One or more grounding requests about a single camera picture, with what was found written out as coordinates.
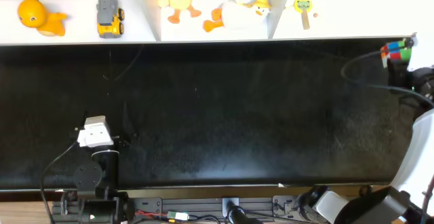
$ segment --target black tabletop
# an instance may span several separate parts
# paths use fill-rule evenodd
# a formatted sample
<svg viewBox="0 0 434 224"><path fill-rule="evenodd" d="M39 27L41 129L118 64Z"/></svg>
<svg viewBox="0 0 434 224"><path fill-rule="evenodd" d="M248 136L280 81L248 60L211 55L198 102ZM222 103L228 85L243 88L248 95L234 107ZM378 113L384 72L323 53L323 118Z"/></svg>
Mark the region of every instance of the black tabletop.
<svg viewBox="0 0 434 224"><path fill-rule="evenodd" d="M411 111L339 73L386 41L150 44L117 81L140 45L2 47L0 189L37 189L84 111L116 131L124 103L140 141L120 148L122 189L391 181ZM351 75L387 82L380 57ZM47 187L73 187L88 161L74 148Z"/></svg>

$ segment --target toy vehicle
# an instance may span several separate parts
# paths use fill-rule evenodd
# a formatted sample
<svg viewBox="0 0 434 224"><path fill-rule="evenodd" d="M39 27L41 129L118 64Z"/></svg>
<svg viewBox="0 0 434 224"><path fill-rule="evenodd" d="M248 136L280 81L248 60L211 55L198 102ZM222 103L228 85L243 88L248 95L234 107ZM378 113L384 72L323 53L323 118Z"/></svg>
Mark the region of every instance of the toy vehicle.
<svg viewBox="0 0 434 224"><path fill-rule="evenodd" d="M98 33L101 38L119 38L123 34L122 20L125 19L123 9L117 0L98 0L96 5L98 13Z"/></svg>

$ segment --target small orange object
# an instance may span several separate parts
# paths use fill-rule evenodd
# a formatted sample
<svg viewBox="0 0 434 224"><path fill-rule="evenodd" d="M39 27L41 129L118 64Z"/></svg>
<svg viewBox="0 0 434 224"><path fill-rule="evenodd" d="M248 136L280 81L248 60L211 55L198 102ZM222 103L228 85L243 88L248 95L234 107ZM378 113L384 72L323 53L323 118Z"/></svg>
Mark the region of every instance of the small orange object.
<svg viewBox="0 0 434 224"><path fill-rule="evenodd" d="M18 16L24 26L36 28L42 35L64 36L65 28L62 20L66 14L50 13L39 0L24 0L18 6Z"/></svg>

